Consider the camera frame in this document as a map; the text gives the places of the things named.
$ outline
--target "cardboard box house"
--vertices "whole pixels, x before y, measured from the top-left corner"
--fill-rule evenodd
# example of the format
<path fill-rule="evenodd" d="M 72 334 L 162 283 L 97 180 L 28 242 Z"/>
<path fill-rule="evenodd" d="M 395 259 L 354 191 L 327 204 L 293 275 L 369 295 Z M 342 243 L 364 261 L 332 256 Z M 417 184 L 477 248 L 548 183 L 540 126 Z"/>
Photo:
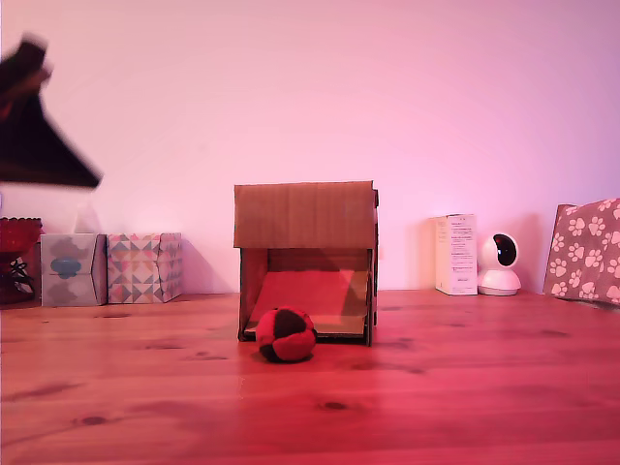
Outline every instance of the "cardboard box house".
<path fill-rule="evenodd" d="M 320 339 L 370 346 L 379 240 L 372 181 L 237 185 L 234 203 L 239 340 L 256 339 L 265 312 L 291 306 L 310 316 Z"/>
<path fill-rule="evenodd" d="M 82 307 L 107 303 L 107 262 L 104 234 L 42 234 L 42 305 Z"/>

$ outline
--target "patterned tissue box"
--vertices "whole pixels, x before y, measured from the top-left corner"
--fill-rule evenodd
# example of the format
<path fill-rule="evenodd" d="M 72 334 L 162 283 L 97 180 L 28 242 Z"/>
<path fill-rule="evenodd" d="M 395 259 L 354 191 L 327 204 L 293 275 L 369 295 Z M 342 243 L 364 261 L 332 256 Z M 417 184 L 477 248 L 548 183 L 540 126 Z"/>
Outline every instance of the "patterned tissue box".
<path fill-rule="evenodd" d="M 105 304 L 108 300 L 106 262 L 104 234 L 42 234 L 42 305 Z"/>
<path fill-rule="evenodd" d="M 108 302 L 163 303 L 181 295 L 181 234 L 110 234 Z"/>

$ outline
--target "tissue box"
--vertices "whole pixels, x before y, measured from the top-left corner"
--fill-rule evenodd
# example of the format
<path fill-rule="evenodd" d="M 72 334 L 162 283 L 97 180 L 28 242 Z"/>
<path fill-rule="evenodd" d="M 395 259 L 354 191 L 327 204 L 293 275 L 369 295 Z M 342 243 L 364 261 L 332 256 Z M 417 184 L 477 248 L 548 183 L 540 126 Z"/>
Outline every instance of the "tissue box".
<path fill-rule="evenodd" d="M 104 234 L 42 234 L 42 305 L 105 304 L 108 301 L 106 258 Z"/>
<path fill-rule="evenodd" d="M 436 218 L 435 287 L 448 295 L 478 293 L 475 215 Z"/>
<path fill-rule="evenodd" d="M 109 303 L 163 303 L 181 294 L 181 234 L 110 234 Z"/>

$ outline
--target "security camera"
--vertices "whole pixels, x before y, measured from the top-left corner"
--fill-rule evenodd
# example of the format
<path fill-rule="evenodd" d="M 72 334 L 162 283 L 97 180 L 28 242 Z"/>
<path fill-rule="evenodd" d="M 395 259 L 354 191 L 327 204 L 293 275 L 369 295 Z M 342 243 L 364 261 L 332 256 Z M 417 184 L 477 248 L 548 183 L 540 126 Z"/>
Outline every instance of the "security camera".
<path fill-rule="evenodd" d="M 521 289 L 519 277 L 512 271 L 519 258 L 519 247 L 509 234 L 491 235 L 480 250 L 478 291 L 485 295 L 515 295 Z"/>

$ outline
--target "wood knot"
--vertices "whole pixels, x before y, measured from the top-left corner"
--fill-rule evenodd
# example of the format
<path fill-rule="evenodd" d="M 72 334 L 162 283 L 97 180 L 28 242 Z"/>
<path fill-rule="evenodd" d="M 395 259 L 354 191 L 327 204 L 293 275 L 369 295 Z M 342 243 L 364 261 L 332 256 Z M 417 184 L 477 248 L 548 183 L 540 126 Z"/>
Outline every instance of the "wood knot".
<path fill-rule="evenodd" d="M 330 410 L 346 410 L 347 406 L 341 402 L 326 402 L 325 408 Z"/>
<path fill-rule="evenodd" d="M 127 318 L 131 316 L 132 316 L 131 313 L 109 313 L 106 315 L 97 315 L 93 318 Z"/>
<path fill-rule="evenodd" d="M 104 424 L 107 420 L 103 417 L 86 417 L 83 418 L 81 422 L 88 426 L 94 426 L 97 424 Z"/>
<path fill-rule="evenodd" d="M 185 349 L 183 346 L 179 346 L 176 344 L 153 344 L 151 346 L 146 346 L 145 349 L 147 351 L 157 350 L 157 351 L 175 351 L 178 349 Z"/>
<path fill-rule="evenodd" d="M 571 337 L 567 332 L 556 331 L 555 329 L 543 329 L 541 334 L 547 337 Z"/>

